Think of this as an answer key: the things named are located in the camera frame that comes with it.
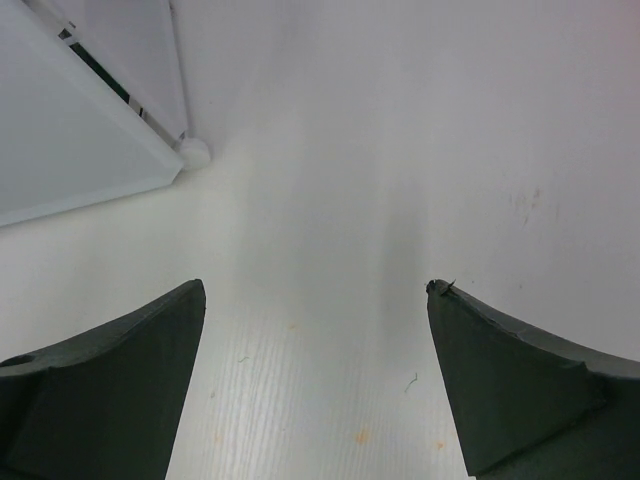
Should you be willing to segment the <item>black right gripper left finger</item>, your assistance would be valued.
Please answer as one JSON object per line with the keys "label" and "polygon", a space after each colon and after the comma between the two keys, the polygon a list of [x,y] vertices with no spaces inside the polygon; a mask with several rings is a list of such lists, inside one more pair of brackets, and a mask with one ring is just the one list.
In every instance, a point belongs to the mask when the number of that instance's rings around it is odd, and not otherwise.
{"label": "black right gripper left finger", "polygon": [[2,361],[2,478],[165,478],[205,310],[204,285],[190,280]]}

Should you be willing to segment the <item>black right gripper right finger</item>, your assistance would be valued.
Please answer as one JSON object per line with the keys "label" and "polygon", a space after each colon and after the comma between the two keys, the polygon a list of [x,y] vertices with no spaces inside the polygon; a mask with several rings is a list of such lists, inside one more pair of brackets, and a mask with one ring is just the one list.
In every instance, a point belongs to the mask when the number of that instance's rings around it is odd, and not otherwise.
{"label": "black right gripper right finger", "polygon": [[638,478],[638,362],[546,332],[444,280],[425,290],[469,476]]}

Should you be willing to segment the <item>white plastic shoe cabinet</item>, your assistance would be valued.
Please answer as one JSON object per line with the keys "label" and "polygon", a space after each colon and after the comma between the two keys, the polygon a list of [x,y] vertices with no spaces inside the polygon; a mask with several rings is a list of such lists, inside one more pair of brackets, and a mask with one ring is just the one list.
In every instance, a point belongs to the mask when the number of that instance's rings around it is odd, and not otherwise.
{"label": "white plastic shoe cabinet", "polygon": [[1,221],[170,185],[191,136],[168,1],[1,5]]}

